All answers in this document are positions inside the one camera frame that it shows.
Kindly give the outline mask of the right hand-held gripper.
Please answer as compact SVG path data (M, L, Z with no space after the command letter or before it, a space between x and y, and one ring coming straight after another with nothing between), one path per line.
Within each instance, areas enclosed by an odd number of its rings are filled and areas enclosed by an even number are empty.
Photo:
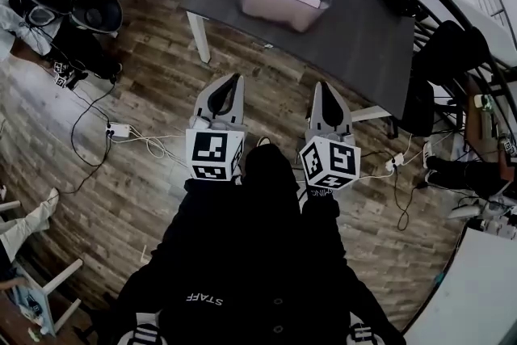
M351 112L343 97L328 83L318 82L313 92L309 127L316 131L351 133ZM340 190L360 176L361 148L355 138L343 141L314 136L299 152L306 183L311 187Z

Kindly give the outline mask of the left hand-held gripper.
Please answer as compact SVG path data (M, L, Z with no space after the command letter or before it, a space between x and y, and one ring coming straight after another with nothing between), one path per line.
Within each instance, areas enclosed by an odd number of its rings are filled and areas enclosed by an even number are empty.
M246 126L244 77L225 75L205 87L185 132L186 162L199 180L231 180L242 157Z

